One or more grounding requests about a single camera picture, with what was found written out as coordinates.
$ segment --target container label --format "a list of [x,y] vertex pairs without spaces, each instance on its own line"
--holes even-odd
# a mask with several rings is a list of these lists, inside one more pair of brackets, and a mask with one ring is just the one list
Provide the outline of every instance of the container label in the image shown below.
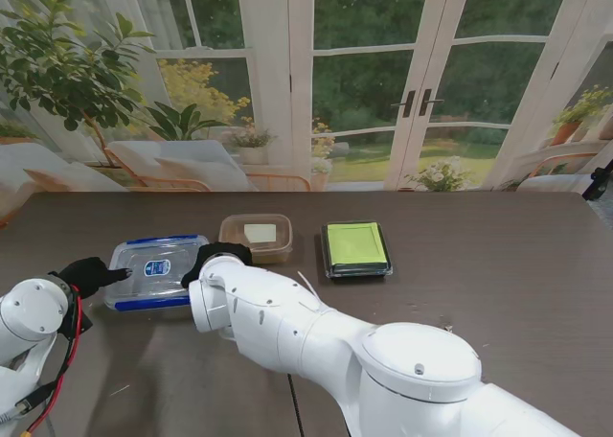
[[169,272],[170,260],[157,260],[145,264],[145,275],[147,277],[166,276]]

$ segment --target small white stick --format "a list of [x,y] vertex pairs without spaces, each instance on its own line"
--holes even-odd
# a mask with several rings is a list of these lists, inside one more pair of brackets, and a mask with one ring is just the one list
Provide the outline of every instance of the small white stick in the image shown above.
[[125,391],[128,387],[130,387],[130,385],[122,387],[120,390],[115,391],[113,394],[111,394],[108,397],[113,397],[115,394],[119,394],[120,392]]
[[313,286],[310,284],[310,282],[309,282],[309,281],[308,281],[308,279],[305,277],[305,275],[304,275],[302,272],[300,272],[300,271],[298,271],[298,275],[299,275],[300,277],[302,277],[303,281],[305,281],[306,286],[307,286],[307,287],[310,289],[310,292],[311,292],[313,295],[315,295],[315,298],[317,298],[317,301],[319,301],[320,303],[322,303],[322,304],[323,304],[324,302],[323,302],[323,301],[322,301],[322,299],[319,297],[319,295],[318,295],[318,294],[317,294],[317,292],[315,291],[315,288],[313,288]]

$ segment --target blue container lid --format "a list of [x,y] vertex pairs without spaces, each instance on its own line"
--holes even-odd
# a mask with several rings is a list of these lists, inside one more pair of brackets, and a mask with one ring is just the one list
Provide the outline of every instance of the blue container lid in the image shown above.
[[190,304],[181,278],[192,269],[204,236],[169,236],[126,241],[115,248],[111,269],[132,275],[104,289],[105,304],[117,311],[150,310]]

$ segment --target lawn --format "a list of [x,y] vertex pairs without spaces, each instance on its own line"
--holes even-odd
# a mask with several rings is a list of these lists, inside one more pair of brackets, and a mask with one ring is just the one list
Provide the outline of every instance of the lawn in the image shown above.
[[[481,184],[494,163],[497,145],[458,142],[452,139],[427,139],[421,149],[419,169],[441,158],[460,156],[463,166],[473,172],[470,181]],[[350,146],[344,158],[334,158],[330,183],[342,181],[383,181],[390,164],[391,143]]]

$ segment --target table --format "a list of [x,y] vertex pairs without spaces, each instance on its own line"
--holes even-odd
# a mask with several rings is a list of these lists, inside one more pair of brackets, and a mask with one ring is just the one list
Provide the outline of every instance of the table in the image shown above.
[[[35,195],[0,231],[0,293],[79,258],[108,261],[125,240],[215,239],[240,213],[291,219],[293,253],[270,269],[302,270],[330,306],[377,324],[451,325],[479,353],[485,380],[581,435],[613,434],[613,235],[574,194]],[[384,283],[323,274],[319,228],[347,219],[381,223],[395,266]],[[197,333],[189,310],[116,313],[100,295],[85,309],[95,326],[53,412],[57,435],[299,435],[286,377]],[[324,390],[294,381],[306,436],[346,435]]]

